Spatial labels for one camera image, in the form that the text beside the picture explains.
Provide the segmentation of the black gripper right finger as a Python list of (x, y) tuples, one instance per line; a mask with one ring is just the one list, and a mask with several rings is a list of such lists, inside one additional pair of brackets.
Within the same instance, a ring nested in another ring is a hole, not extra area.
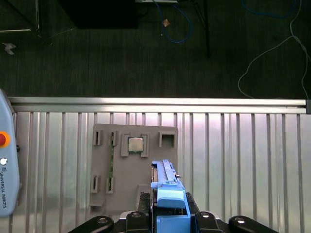
[(233, 216), (223, 222), (215, 214), (200, 211), (191, 193), (186, 193), (192, 233), (274, 233), (275, 230), (246, 216)]

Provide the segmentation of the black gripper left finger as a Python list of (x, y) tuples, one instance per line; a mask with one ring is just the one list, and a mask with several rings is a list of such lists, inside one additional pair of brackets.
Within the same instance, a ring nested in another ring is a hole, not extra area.
[(71, 230), (72, 233), (150, 233), (150, 193), (141, 192), (138, 209), (123, 213), (117, 222), (108, 216), (96, 216)]

